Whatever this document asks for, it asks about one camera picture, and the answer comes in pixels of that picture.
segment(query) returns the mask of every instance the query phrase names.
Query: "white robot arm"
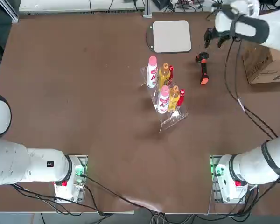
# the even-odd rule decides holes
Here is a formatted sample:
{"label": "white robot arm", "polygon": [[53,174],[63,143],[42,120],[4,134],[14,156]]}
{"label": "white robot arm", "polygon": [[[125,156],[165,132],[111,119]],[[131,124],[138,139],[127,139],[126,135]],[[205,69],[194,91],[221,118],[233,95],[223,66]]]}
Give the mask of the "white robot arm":
{"label": "white robot arm", "polygon": [[[280,51],[280,10],[259,15],[259,3],[236,0],[223,5],[215,27],[204,36],[205,47],[220,38],[218,47],[230,37],[259,43]],[[237,155],[224,155],[215,169],[224,203],[238,203],[247,184],[265,184],[280,177],[280,137]]]}
{"label": "white robot arm", "polygon": [[[9,129],[11,117],[9,104],[0,95],[0,137]],[[80,174],[85,174],[85,169],[77,156],[0,140],[0,185],[54,182],[56,197],[77,202],[83,198],[84,178]]]}
{"label": "white robot arm", "polygon": [[222,5],[215,18],[215,27],[205,35],[205,47],[219,38],[218,47],[229,37],[241,38],[280,51],[280,10],[259,15],[256,0],[236,0]]}

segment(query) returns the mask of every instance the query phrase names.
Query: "pink bottle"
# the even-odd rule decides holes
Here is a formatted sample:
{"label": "pink bottle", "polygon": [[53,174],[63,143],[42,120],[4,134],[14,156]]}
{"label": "pink bottle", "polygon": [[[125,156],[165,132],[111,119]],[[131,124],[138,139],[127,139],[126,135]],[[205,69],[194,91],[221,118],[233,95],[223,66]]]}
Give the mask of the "pink bottle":
{"label": "pink bottle", "polygon": [[169,105],[169,87],[167,85],[162,86],[159,98],[157,111],[159,113],[166,113]]}
{"label": "pink bottle", "polygon": [[146,73],[146,84],[149,88],[154,88],[157,84],[157,58],[155,56],[151,56],[149,58]]}

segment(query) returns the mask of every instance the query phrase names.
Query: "brown table surface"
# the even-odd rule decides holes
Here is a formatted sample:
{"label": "brown table surface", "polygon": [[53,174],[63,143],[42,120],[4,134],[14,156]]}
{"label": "brown table surface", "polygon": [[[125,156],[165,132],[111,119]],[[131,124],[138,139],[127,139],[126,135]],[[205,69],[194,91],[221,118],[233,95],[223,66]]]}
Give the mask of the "brown table surface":
{"label": "brown table surface", "polygon": [[[268,138],[243,113],[224,86],[230,42],[208,48],[210,81],[199,84],[195,56],[213,22],[207,13],[44,15],[13,24],[0,71],[0,94],[10,103],[13,122],[4,137],[33,148],[88,155],[88,175],[128,199],[154,210],[206,213],[210,155],[248,151]],[[160,124],[140,76],[152,52],[145,31],[153,21],[187,20],[192,50],[158,55],[174,65],[174,80],[185,89],[189,116],[159,133]],[[232,82],[237,44],[228,78]],[[249,85],[238,63],[242,101],[280,134],[280,83]],[[103,211],[132,207],[87,182]],[[27,188],[53,194],[51,183]],[[92,205],[86,193],[85,203]],[[68,205],[71,211],[90,211]],[[211,212],[232,206],[211,205]],[[0,186],[0,211],[52,211],[41,201]],[[256,206],[257,214],[280,214],[280,186]]]}

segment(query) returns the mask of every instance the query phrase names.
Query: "clear acrylic bottle rack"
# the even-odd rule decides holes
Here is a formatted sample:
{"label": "clear acrylic bottle rack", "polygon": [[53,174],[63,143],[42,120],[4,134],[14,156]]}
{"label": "clear acrylic bottle rack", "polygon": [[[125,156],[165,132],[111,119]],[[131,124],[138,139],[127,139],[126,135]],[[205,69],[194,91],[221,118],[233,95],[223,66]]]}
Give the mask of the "clear acrylic bottle rack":
{"label": "clear acrylic bottle rack", "polygon": [[159,87],[158,87],[158,84],[154,88],[149,88],[146,85],[146,71],[147,71],[147,66],[140,69],[141,75],[144,78],[144,84],[142,84],[142,85],[146,86],[147,91],[148,91],[148,93],[151,97],[151,100],[153,102],[155,112],[158,114],[158,117],[159,117],[159,120],[160,120],[160,123],[161,123],[161,127],[160,127],[159,132],[161,132],[161,130],[166,130],[167,128],[175,125],[178,121],[186,118],[188,116],[188,111],[185,108],[185,105],[182,104],[180,107],[177,107],[176,110],[173,113],[170,113],[170,112],[166,112],[165,114],[158,113],[157,110],[156,110],[156,107],[157,107],[157,104],[158,104]]}

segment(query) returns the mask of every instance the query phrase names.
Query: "bottle label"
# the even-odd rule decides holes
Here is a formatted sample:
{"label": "bottle label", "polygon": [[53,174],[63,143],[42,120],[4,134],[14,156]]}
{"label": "bottle label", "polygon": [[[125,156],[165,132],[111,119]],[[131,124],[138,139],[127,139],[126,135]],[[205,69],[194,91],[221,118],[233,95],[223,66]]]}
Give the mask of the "bottle label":
{"label": "bottle label", "polygon": [[147,68],[147,85],[150,88],[155,87],[155,85],[157,83],[157,75],[156,75],[157,70],[158,70],[157,67],[155,67],[155,68],[148,67]]}
{"label": "bottle label", "polygon": [[160,98],[158,110],[161,112],[166,112],[168,109],[169,98]]}

